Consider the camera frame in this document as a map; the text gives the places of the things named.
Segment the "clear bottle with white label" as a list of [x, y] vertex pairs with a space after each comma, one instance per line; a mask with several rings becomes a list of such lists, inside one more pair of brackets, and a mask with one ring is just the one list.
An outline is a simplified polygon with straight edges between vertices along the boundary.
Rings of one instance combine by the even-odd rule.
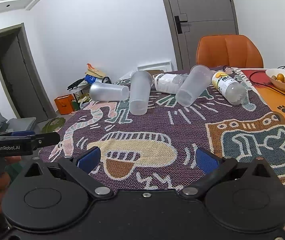
[[161, 93], [176, 94], [188, 74], [158, 74], [154, 79], [155, 89]]

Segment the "frosted cup lying leftmost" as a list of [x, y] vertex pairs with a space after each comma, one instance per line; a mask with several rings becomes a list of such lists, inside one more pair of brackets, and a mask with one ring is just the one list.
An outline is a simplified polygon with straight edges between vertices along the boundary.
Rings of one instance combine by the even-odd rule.
[[95, 82], [89, 89], [93, 101], [125, 101], [129, 98], [129, 88], [122, 85]]

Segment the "frosted cup lying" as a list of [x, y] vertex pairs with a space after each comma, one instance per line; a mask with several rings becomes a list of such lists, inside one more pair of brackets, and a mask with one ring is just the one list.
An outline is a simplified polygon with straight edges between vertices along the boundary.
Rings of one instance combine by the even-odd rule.
[[147, 112], [153, 79], [147, 71], [137, 71], [130, 78], [129, 111], [132, 115]]
[[125, 101], [129, 98], [129, 88], [122, 85], [95, 82], [89, 89], [93, 101]]
[[183, 107], [191, 106], [211, 84], [213, 72], [206, 66], [195, 65], [176, 93], [176, 101]]

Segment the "frosted cup lying right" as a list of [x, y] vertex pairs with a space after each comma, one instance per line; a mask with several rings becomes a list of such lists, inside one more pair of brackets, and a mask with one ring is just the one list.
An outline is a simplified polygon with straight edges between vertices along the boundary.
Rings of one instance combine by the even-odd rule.
[[191, 106], [211, 84], [213, 72], [206, 66], [195, 65], [176, 93], [176, 101], [183, 107]]

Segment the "frosted cup lying centre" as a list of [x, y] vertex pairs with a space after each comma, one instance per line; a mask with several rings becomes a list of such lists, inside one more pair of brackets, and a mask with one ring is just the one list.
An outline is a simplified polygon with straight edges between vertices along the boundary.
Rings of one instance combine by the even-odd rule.
[[130, 78], [129, 111], [132, 115], [147, 112], [153, 79], [147, 71], [137, 71]]

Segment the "green round stool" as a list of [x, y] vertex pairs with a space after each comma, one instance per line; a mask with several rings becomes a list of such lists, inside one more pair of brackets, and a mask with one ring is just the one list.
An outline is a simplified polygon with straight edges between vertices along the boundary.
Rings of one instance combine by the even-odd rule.
[[42, 128], [42, 133], [58, 132], [65, 124], [65, 119], [57, 117], [48, 121]]

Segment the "grey sofa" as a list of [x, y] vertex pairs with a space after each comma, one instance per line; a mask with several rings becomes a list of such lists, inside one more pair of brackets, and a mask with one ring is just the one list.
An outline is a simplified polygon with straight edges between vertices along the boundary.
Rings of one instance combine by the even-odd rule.
[[35, 133], [39, 133], [40, 128], [37, 125], [36, 118], [12, 118], [10, 120], [7, 120], [0, 113], [0, 133], [22, 131], [33, 131]]

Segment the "orange cardboard box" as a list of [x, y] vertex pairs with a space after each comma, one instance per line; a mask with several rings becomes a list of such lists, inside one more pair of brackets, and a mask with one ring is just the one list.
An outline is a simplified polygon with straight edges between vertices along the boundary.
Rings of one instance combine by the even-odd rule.
[[61, 115], [70, 114], [74, 111], [72, 101], [74, 97], [71, 94], [63, 95], [55, 98], [54, 102]]

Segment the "dark open doorway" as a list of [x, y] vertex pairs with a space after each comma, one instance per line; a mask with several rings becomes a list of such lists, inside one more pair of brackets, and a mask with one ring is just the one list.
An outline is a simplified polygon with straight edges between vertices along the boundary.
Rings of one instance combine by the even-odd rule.
[[35, 117], [38, 123], [55, 117], [23, 23], [0, 29], [0, 82], [17, 117]]

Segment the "clutter shelf with bags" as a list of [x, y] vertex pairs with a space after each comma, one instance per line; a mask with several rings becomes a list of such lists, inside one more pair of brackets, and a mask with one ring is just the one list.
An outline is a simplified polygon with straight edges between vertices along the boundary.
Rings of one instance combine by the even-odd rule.
[[83, 91], [89, 90], [91, 85], [95, 82], [111, 84], [110, 78], [104, 72], [93, 67], [90, 63], [87, 63], [85, 76], [67, 87], [67, 90], [74, 96], [79, 108], [81, 108], [81, 101], [85, 97]]

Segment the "patterned purple woven tablecloth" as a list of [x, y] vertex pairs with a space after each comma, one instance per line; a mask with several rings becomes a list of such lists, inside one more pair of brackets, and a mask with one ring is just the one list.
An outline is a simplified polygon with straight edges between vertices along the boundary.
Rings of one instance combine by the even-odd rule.
[[231, 105], [209, 86], [189, 107], [174, 95], [150, 91], [148, 109], [135, 116], [128, 101], [94, 102], [77, 111], [59, 130], [60, 142], [40, 150], [54, 162], [97, 146], [101, 160], [91, 176], [112, 190], [181, 190], [204, 172], [196, 159], [203, 148], [239, 162], [268, 161], [285, 186], [285, 124], [238, 68], [227, 73], [246, 91]]

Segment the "yellow label plastic bottle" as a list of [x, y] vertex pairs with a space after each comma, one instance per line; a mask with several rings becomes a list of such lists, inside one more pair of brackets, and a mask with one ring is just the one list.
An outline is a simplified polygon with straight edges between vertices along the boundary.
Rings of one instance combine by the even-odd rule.
[[246, 97], [245, 88], [223, 71], [213, 74], [212, 84], [232, 105], [240, 105]]

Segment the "white framed panel on floor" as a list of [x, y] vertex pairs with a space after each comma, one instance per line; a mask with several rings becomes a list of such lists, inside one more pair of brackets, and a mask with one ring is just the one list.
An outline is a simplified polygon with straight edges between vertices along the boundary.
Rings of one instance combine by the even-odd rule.
[[163, 70], [164, 72], [172, 71], [172, 63], [170, 61], [160, 63], [150, 63], [137, 67], [137, 70]]

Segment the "orange leather chair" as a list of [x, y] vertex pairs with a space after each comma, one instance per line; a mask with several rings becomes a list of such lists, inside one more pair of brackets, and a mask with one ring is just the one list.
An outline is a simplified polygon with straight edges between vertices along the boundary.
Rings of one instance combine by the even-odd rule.
[[218, 66], [264, 67], [260, 51], [244, 35], [210, 35], [202, 37], [198, 42], [196, 64], [202, 64], [209, 68]]

